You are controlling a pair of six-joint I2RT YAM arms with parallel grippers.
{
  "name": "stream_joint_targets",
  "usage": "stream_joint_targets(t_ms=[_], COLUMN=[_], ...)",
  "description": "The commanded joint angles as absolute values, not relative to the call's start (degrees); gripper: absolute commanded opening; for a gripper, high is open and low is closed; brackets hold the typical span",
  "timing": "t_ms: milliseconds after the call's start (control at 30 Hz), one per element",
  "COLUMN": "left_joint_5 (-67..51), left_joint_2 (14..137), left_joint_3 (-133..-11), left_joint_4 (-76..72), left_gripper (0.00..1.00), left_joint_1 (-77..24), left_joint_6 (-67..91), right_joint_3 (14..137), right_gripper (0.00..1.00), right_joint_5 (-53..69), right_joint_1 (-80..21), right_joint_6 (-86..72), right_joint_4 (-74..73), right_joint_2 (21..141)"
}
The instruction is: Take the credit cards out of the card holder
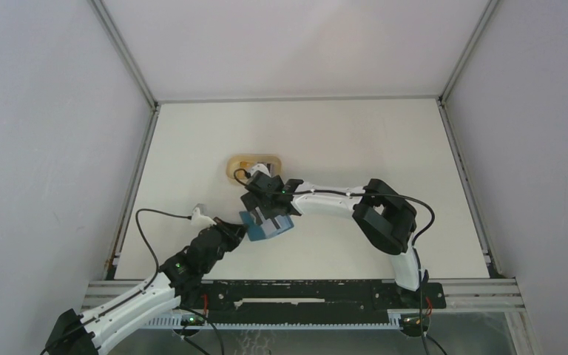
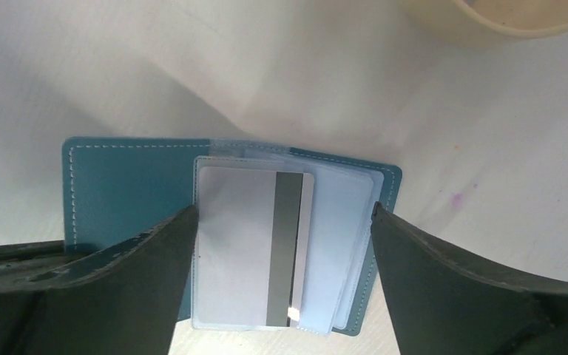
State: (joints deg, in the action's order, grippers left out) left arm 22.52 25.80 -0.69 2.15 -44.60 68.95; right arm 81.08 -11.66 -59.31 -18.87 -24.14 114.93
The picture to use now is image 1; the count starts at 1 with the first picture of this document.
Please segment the blue leather card holder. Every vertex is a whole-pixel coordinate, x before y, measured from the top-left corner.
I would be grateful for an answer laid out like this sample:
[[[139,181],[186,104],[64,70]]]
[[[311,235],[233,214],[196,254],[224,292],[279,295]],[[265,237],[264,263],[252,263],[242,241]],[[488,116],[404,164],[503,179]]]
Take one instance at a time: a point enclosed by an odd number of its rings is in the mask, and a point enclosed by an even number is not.
[[[271,239],[278,235],[281,235],[291,229],[293,229],[294,224],[292,219],[289,217],[289,229],[285,231],[277,231],[272,223],[273,217],[266,217],[266,221],[263,225],[257,226],[254,224],[251,215],[247,211],[243,211],[239,213],[240,219],[242,220],[243,224],[247,226],[247,235],[251,242],[257,242],[261,240]]]

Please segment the white card black stripe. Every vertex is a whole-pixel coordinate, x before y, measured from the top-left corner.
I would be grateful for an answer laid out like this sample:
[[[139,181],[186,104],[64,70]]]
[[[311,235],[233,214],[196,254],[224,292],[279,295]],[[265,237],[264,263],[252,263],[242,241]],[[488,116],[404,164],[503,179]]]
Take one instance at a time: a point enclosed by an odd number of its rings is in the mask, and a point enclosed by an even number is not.
[[[278,175],[280,173],[280,167],[276,163],[272,163],[272,162],[260,162],[260,163],[264,163],[269,167],[269,169],[271,171],[271,176],[275,176],[275,175]]]

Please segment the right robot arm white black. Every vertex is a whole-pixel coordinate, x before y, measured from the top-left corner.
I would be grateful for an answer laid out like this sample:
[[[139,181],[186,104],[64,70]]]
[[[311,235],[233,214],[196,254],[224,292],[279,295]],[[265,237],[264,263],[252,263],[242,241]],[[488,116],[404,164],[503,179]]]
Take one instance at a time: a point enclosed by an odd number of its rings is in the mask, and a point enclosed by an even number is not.
[[[250,240],[267,240],[291,230],[294,216],[352,220],[374,248],[388,255],[401,304],[415,308],[426,300],[426,271],[414,248],[415,198],[400,195],[375,178],[364,186],[336,188],[301,179],[283,181],[278,175],[256,171],[242,185],[245,209],[240,216],[248,224]]]

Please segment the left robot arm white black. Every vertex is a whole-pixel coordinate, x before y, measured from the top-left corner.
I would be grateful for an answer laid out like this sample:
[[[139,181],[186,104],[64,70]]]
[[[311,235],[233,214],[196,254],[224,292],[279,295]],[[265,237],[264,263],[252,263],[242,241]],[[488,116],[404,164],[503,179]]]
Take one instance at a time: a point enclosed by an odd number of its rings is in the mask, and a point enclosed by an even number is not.
[[[191,243],[159,265],[155,273],[120,296],[88,311],[65,311],[56,320],[43,354],[108,354],[157,316],[195,307],[203,277],[235,250],[247,227],[217,218]]]

